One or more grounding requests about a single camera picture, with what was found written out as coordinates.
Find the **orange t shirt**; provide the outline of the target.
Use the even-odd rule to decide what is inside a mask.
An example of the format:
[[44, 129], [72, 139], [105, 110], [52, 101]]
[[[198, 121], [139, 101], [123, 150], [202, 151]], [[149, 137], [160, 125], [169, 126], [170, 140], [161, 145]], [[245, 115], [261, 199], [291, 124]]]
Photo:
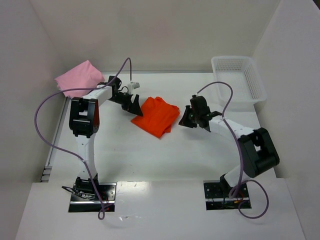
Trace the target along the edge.
[[179, 107], [165, 102], [159, 96], [148, 97], [141, 110], [143, 116], [136, 116], [131, 122], [158, 139], [171, 132], [172, 125], [180, 115]]

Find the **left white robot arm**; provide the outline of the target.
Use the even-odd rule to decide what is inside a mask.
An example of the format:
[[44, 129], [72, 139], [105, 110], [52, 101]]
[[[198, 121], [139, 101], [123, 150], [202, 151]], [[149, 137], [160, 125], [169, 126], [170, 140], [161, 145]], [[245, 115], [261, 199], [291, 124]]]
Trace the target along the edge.
[[121, 108], [136, 116], [143, 116], [139, 104], [139, 95], [133, 94], [138, 89], [138, 82], [130, 81], [123, 92], [122, 81], [116, 76], [110, 76], [107, 82], [99, 82], [94, 90], [82, 97], [71, 100], [69, 128], [72, 131], [79, 159], [82, 162], [75, 181], [74, 192], [77, 194], [98, 197], [99, 181], [95, 165], [94, 140], [100, 128], [99, 108], [105, 101], [119, 104]]

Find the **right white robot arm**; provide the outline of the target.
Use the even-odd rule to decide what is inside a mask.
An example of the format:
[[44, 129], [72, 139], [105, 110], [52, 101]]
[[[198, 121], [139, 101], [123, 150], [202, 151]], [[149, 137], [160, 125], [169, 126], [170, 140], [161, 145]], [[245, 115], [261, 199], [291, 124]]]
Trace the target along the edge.
[[236, 143], [242, 162], [219, 179], [220, 188], [226, 194], [234, 190], [239, 181], [245, 183], [280, 163], [272, 138], [265, 128], [253, 129], [224, 118], [222, 113], [210, 110], [203, 96], [192, 96], [179, 125], [200, 127]]

